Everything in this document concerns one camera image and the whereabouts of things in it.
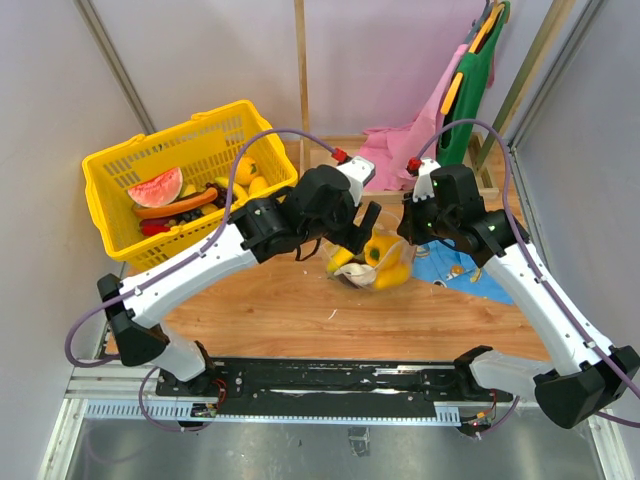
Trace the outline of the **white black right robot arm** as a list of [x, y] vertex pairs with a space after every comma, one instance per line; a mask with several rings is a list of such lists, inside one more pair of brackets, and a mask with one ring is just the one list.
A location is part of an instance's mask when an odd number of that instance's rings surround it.
[[476, 347], [457, 360], [452, 378], [460, 397], [496, 389], [532, 398], [554, 424], [571, 429], [637, 389], [638, 353], [615, 346], [586, 319], [507, 208], [486, 209], [470, 168], [413, 158], [407, 170], [416, 183], [403, 198], [398, 234], [413, 245], [450, 241], [469, 255], [509, 294], [550, 357], [540, 362]]

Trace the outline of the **yellow bell pepper toy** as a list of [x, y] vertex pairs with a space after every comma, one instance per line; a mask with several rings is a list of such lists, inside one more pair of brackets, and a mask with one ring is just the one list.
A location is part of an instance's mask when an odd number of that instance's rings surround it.
[[364, 247], [365, 262], [374, 268], [389, 268], [397, 264], [403, 252], [401, 238], [385, 231], [373, 230]]

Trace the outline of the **white garlic bulb toy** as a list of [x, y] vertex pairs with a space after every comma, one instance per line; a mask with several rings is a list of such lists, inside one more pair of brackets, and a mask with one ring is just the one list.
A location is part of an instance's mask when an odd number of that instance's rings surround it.
[[376, 271], [373, 267], [359, 263], [347, 263], [334, 273], [334, 276], [340, 281], [343, 281], [344, 277], [351, 277], [358, 279], [361, 282], [366, 282], [369, 285], [374, 282], [376, 275]]

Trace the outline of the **clear zip top bag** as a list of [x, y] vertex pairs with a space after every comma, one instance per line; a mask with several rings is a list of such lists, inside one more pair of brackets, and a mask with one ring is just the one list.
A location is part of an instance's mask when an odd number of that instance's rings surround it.
[[358, 290], [384, 291], [405, 284], [411, 277], [416, 248], [396, 232], [400, 216], [383, 209], [370, 239], [359, 254], [325, 241], [321, 255], [327, 277]]

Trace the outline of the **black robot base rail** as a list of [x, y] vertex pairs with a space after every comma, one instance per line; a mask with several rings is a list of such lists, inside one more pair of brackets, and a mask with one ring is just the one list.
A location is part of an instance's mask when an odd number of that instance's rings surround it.
[[201, 393], [159, 374], [156, 393], [202, 403], [224, 395], [221, 417], [302, 422], [427, 422], [442, 403], [508, 403], [512, 396], [476, 386], [451, 362], [219, 358]]

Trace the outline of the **long yellow banana toy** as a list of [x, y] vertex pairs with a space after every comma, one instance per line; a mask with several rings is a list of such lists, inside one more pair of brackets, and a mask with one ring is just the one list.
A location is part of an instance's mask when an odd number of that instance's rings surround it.
[[344, 247], [336, 246], [329, 255], [326, 271], [334, 274], [354, 258], [354, 254]]

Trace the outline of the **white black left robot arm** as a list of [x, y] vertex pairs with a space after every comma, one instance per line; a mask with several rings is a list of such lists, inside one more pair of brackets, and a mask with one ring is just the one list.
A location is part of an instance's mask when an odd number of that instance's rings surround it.
[[171, 373], [190, 394], [207, 393], [213, 366], [204, 348], [162, 326], [165, 316], [217, 281], [286, 253], [301, 260], [301, 247], [322, 240], [360, 253], [381, 211], [368, 206], [356, 218], [374, 165], [355, 157], [338, 166], [308, 170], [293, 187], [248, 201], [212, 235], [160, 265], [124, 280], [101, 278], [98, 291], [125, 366], [150, 363]]

